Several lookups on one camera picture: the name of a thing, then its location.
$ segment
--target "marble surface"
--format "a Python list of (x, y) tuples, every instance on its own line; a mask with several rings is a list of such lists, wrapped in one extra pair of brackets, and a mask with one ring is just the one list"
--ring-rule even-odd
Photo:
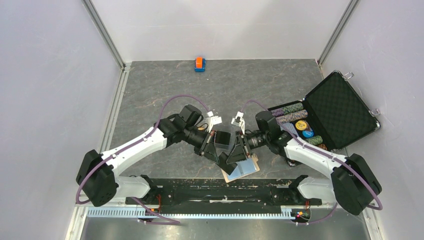
[[(200, 98), (222, 117), (223, 130), (234, 132), (231, 119), (250, 99), (267, 108), (302, 99), (321, 80), (313, 59), (208, 60), (205, 72), (194, 72), (194, 61), (140, 61), (131, 65), (111, 147), (117, 147), (144, 133), (156, 122), (167, 99), (178, 94)], [(181, 97), (166, 107), (164, 116), (179, 113), (194, 99)], [(255, 114), (262, 109), (251, 103), (244, 112), (246, 129), (257, 129)], [(260, 171), (248, 178), (297, 178), (306, 174), (323, 177), (306, 165), (289, 167), (266, 146), (255, 149)], [(155, 152), (128, 168), (123, 176), (151, 178), (222, 178), (221, 169), (193, 152), (185, 142)]]

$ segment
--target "toy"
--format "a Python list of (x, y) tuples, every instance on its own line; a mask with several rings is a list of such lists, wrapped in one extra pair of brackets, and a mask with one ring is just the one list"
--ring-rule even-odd
[(206, 67), (206, 59), (204, 59), (201, 56), (196, 57), (195, 63), (194, 63), (194, 71), (201, 73), (205, 71)]

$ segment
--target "case lid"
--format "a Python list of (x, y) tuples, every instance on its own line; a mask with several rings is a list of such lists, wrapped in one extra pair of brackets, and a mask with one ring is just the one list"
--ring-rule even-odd
[(331, 149), (342, 149), (378, 128), (378, 120), (339, 71), (328, 75), (303, 103), (322, 125)]

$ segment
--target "black box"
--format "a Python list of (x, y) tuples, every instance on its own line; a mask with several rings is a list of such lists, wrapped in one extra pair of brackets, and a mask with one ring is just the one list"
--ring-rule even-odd
[[(345, 76), (333, 71), (303, 100), (271, 107), (282, 107), (302, 103), (307, 111), (307, 121), (314, 136), (321, 136), (328, 151), (342, 149), (380, 128), (380, 122), (358, 96)], [(293, 125), (300, 119), (291, 122)], [(303, 139), (302, 131), (296, 129)]]

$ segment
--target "orange object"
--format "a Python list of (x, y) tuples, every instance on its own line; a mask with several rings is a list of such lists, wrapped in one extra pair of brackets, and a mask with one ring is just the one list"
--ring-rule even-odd
[(198, 68), (198, 69), (202, 68), (202, 61), (203, 61), (202, 57), (200, 57), (200, 56), (196, 57), (196, 68)]

